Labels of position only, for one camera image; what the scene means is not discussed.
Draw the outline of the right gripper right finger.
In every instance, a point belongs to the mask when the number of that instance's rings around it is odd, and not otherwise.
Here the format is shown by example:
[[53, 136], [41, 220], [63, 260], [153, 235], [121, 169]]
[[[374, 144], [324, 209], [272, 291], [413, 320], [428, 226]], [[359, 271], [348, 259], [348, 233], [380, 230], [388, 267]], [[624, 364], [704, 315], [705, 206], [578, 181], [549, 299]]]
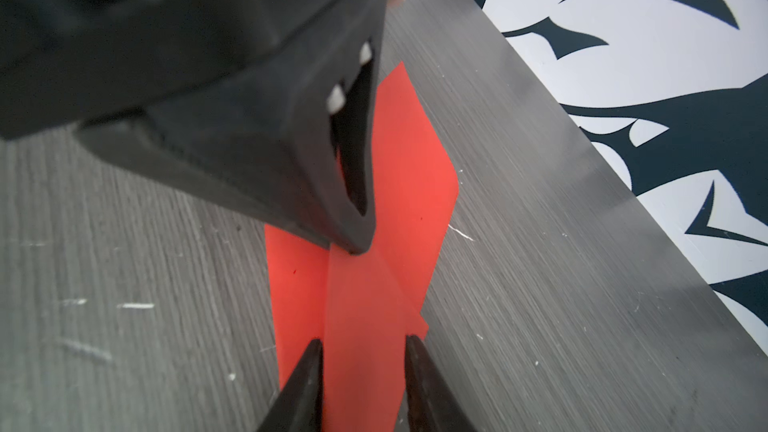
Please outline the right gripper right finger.
[[406, 337], [404, 370], [411, 432], [477, 431], [416, 335]]

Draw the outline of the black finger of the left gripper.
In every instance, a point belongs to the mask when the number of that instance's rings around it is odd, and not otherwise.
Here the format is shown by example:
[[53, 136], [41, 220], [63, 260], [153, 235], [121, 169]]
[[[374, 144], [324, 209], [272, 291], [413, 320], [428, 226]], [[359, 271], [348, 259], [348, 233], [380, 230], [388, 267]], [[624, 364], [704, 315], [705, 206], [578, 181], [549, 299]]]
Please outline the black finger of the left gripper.
[[111, 165], [361, 254], [376, 227], [372, 129], [387, 0], [336, 0], [276, 57], [78, 142]]

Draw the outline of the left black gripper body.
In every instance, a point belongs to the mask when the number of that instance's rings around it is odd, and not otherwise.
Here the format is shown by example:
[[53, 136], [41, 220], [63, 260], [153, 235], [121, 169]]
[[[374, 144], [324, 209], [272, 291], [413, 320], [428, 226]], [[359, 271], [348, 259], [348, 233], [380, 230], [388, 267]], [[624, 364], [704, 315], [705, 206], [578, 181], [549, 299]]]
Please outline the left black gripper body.
[[1, 0], [1, 136], [145, 106], [275, 55], [342, 0]]

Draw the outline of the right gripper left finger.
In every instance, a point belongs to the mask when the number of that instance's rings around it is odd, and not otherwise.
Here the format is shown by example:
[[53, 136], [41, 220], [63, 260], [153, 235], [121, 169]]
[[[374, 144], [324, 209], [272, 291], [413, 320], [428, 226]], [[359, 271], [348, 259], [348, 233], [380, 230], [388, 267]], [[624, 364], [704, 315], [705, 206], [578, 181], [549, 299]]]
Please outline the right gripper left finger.
[[320, 432], [322, 399], [323, 346], [313, 339], [257, 432]]

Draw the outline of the red square paper sheet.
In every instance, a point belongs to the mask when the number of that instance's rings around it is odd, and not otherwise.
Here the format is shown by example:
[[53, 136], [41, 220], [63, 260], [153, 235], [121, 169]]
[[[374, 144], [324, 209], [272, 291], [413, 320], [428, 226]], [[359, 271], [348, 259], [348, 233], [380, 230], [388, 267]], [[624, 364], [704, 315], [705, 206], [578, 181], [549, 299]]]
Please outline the red square paper sheet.
[[376, 229], [367, 252], [265, 230], [280, 392], [309, 342], [320, 339], [321, 431], [394, 429], [405, 340], [427, 333], [421, 308], [459, 195], [404, 64], [378, 87], [372, 157]]

